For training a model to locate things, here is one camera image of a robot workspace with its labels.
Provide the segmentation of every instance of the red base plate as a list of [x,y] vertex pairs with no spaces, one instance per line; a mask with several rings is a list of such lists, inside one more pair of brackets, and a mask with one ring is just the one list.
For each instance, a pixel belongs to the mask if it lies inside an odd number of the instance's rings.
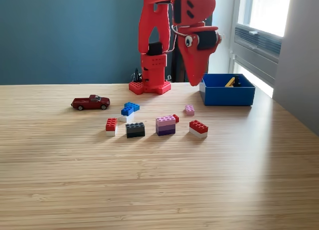
[[[129,90],[135,94],[145,93],[144,84],[142,82],[139,82],[139,83],[131,82],[129,84]],[[164,93],[168,92],[169,90],[171,90],[171,84],[170,84],[170,82],[165,81],[165,83],[162,87],[148,90],[147,93],[164,94]]]

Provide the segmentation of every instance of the teal wall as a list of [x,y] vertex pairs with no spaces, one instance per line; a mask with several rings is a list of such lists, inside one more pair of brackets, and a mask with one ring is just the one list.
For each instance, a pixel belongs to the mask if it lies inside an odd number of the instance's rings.
[[0,84],[129,82],[140,66],[142,7],[143,0],[0,0]]

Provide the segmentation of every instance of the black lego brick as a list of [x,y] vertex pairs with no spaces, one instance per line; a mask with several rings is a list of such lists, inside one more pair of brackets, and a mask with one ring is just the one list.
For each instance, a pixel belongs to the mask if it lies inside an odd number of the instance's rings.
[[136,132],[136,133],[129,133],[126,134],[127,138],[135,138],[135,137],[144,137],[145,136],[145,131],[143,132]]
[[144,123],[126,124],[126,133],[145,132]]

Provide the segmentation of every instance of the red robot arm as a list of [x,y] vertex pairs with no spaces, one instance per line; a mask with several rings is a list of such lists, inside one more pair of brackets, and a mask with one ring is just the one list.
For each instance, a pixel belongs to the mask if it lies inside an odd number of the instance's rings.
[[[169,50],[170,26],[168,5],[173,6],[172,30],[178,36],[178,47],[183,56],[189,82],[200,83],[207,69],[208,58],[214,53],[221,36],[217,27],[205,26],[204,20],[212,15],[215,0],[144,0],[139,25],[139,52],[141,53],[142,83],[131,82],[129,88],[136,94],[170,90],[164,80]],[[149,43],[152,30],[157,27],[159,42]]]

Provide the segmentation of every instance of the toy car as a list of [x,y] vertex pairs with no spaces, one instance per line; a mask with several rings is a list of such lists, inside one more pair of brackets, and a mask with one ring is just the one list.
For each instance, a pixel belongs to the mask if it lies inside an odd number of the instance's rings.
[[83,109],[103,109],[110,106],[110,99],[98,95],[90,95],[89,98],[74,99],[71,106],[78,110]]

